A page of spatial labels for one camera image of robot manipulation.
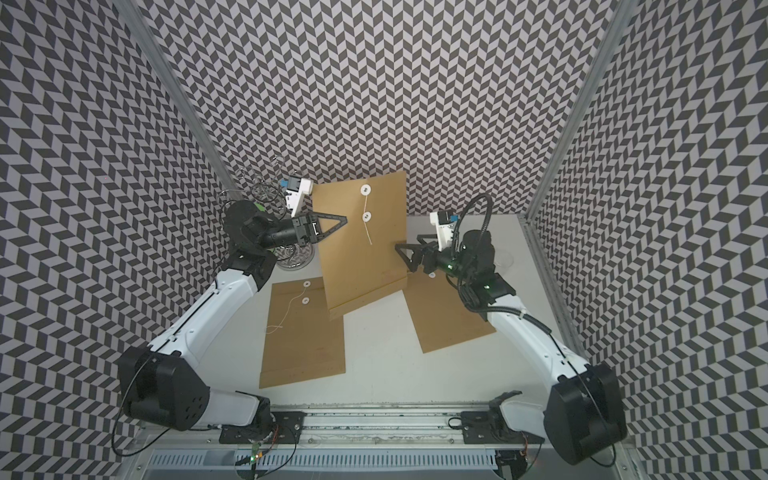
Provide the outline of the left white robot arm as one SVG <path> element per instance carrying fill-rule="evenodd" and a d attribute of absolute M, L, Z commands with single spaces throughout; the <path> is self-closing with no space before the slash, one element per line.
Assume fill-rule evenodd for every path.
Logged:
<path fill-rule="evenodd" d="M 229 252 L 213 284 L 164 333 L 117 360 L 123 415 L 177 431 L 201 426 L 269 432 L 268 399 L 213 389 L 197 369 L 212 341 L 270 279 L 278 247 L 317 244 L 343 228 L 343 215 L 309 212 L 279 218 L 247 200 L 224 215 Z"/>

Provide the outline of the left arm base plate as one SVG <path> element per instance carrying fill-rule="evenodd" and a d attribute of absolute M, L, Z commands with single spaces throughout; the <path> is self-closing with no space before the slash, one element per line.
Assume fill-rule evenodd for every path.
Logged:
<path fill-rule="evenodd" d="M 298 410 L 258 414 L 247 426 L 223 425 L 219 443 L 245 445 L 265 442 L 267 445 L 293 445 L 300 440 L 305 418 L 306 413 Z"/>

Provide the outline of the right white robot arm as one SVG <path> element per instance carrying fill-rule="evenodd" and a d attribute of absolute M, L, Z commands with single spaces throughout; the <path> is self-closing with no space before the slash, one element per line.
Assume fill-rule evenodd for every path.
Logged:
<path fill-rule="evenodd" d="M 496 271 L 489 232 L 467 232 L 459 247 L 441 247 L 438 237 L 394 247 L 408 270 L 441 271 L 452 281 L 461 304 L 504 335 L 538 376 L 547 397 L 528 399 L 520 390 L 494 398 L 491 410 L 507 430 L 549 441 L 570 465 L 614 450 L 628 433 L 615 371 L 590 364 L 557 340 L 524 306 L 516 290 Z"/>

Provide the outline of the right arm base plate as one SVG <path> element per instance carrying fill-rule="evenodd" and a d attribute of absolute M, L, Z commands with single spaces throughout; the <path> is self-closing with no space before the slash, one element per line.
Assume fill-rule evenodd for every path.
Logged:
<path fill-rule="evenodd" d="M 465 444 L 542 444 L 537 435 L 510 429 L 496 410 L 462 411 L 459 414 Z"/>

